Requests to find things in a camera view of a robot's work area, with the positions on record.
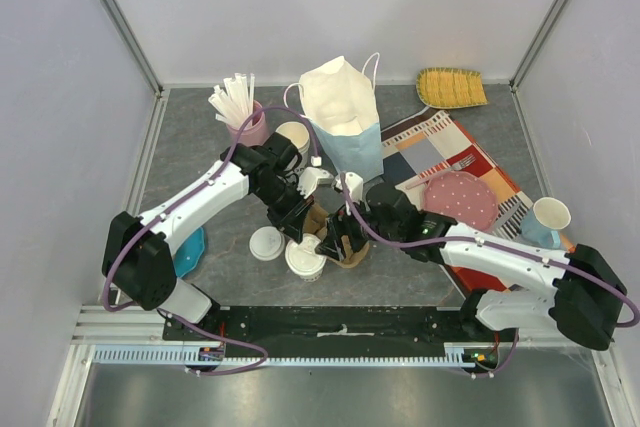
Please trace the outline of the brown cardboard cup carrier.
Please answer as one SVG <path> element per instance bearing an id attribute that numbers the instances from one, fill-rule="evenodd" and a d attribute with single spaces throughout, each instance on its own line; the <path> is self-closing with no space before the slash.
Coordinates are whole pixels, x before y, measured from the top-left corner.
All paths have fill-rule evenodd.
<path id="1" fill-rule="evenodd" d="M 327 257 L 342 268 L 358 265 L 370 248 L 360 223 L 347 213 L 345 206 L 328 213 L 315 203 L 306 215 L 303 230 L 320 240 L 314 248 L 316 254 Z"/>

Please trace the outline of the blue white paper bag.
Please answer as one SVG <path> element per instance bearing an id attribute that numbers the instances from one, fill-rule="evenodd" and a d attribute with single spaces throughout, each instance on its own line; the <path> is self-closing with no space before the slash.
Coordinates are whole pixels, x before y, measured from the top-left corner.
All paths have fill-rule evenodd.
<path id="1" fill-rule="evenodd" d="M 383 174 L 383 154 L 376 102 L 375 52 L 357 69 L 343 56 L 302 74 L 290 88 L 298 89 L 306 118 L 323 152 L 339 172 L 354 172 L 368 182 Z"/>

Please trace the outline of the white paper coffee cup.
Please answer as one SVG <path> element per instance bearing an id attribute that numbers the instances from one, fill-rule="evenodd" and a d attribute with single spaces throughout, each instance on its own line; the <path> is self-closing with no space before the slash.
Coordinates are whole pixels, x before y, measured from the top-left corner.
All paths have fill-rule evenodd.
<path id="1" fill-rule="evenodd" d="M 311 267 L 292 267 L 291 270 L 303 281 L 314 282 L 321 277 L 324 270 L 324 263 Z"/>

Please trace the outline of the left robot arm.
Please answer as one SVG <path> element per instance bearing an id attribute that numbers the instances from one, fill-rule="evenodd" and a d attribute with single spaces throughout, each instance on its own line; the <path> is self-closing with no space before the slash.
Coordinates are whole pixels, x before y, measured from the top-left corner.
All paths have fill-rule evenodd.
<path id="1" fill-rule="evenodd" d="M 106 284 L 146 311 L 161 309 L 185 319 L 185 329 L 196 339 L 211 339 L 220 325 L 217 305 L 177 276 L 173 257 L 198 228 L 249 195 L 266 206 L 272 226 L 302 241 L 312 200 L 285 177 L 299 159 L 294 144 L 279 134 L 262 145 L 235 144 L 170 200 L 139 216 L 118 214 L 109 227 L 102 264 Z"/>

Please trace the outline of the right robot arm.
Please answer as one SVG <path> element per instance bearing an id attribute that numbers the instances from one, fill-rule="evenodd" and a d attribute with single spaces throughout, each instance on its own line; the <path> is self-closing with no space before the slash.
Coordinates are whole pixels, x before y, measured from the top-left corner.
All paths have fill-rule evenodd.
<path id="1" fill-rule="evenodd" d="M 639 310 L 619 277 L 590 246 L 564 251 L 496 237 L 419 210 L 388 183 L 364 192 L 361 183 L 341 174 L 332 186 L 345 205 L 328 217 L 318 253 L 343 260 L 376 241 L 420 262 L 461 267 L 516 285 L 514 291 L 472 291 L 457 318 L 469 340 L 505 329 L 554 328 L 582 347 L 605 351 L 616 329 L 639 322 Z"/>

